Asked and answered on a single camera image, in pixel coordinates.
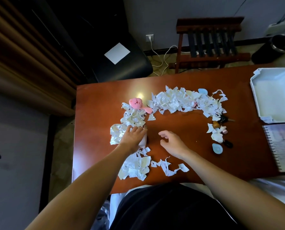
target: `person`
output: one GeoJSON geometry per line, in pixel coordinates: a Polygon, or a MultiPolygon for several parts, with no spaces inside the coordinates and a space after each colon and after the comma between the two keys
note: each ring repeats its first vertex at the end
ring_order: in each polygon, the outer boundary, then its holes
{"type": "MultiPolygon", "coordinates": [[[[57,195],[26,230],[89,230],[123,162],[138,150],[147,132],[143,127],[130,129],[110,154],[57,195]]],[[[168,140],[162,139],[161,146],[184,160],[218,201],[180,184],[135,189],[119,204],[110,229],[285,229],[284,203],[208,162],[173,132],[159,135],[168,140]]]]}

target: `notebook page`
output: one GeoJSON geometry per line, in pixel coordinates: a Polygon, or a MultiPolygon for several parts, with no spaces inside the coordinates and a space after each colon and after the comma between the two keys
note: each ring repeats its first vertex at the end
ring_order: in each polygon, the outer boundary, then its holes
{"type": "Polygon", "coordinates": [[[285,123],[263,126],[277,160],[279,171],[285,172],[285,123]]]}

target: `hand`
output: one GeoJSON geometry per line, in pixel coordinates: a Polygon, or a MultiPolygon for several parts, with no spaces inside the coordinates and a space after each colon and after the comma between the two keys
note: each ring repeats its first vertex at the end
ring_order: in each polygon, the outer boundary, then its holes
{"type": "Polygon", "coordinates": [[[193,153],[180,137],[172,131],[160,131],[158,134],[161,137],[168,139],[168,142],[161,139],[161,146],[174,157],[184,160],[186,155],[193,153]]]}
{"type": "Polygon", "coordinates": [[[127,127],[127,130],[122,136],[119,145],[126,147],[130,153],[134,153],[139,149],[138,144],[147,133],[147,129],[143,127],[133,127],[131,131],[131,128],[131,125],[127,127]]]}

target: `pink charm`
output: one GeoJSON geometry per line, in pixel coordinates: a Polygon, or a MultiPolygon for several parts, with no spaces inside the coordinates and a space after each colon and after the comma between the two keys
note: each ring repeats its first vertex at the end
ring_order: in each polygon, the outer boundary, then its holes
{"type": "Polygon", "coordinates": [[[144,109],[148,114],[151,114],[153,112],[152,108],[143,105],[143,102],[140,98],[130,99],[129,104],[134,109],[137,110],[144,109]]]}

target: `tiled floor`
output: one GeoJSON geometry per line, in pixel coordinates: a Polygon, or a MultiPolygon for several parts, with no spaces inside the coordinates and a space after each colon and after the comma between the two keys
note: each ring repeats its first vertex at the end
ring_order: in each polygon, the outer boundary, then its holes
{"type": "MultiPolygon", "coordinates": [[[[251,54],[258,50],[262,44],[254,44],[248,46],[239,46],[239,52],[250,52],[251,54]]],[[[149,60],[152,65],[159,66],[161,62],[158,56],[149,56],[149,60]]],[[[176,54],[168,54],[165,57],[167,63],[176,61],[176,54]]],[[[226,67],[242,66],[253,64],[249,62],[236,62],[227,64],[226,67]]],[[[285,55],[274,61],[275,66],[285,67],[285,55]]],[[[160,67],[154,67],[154,72],[161,75],[174,74],[174,69],[164,68],[167,65],[164,63],[160,67]]],[[[191,71],[199,71],[198,69],[191,69],[184,71],[185,73],[191,71]]],[[[74,141],[74,116],[70,118],[63,118],[59,125],[58,130],[55,135],[54,140],[54,152],[53,152],[53,163],[52,172],[50,180],[50,190],[49,190],[49,201],[51,201],[57,194],[59,194],[64,188],[66,188],[71,183],[72,175],[72,158],[73,158],[73,141],[74,141]]]]}

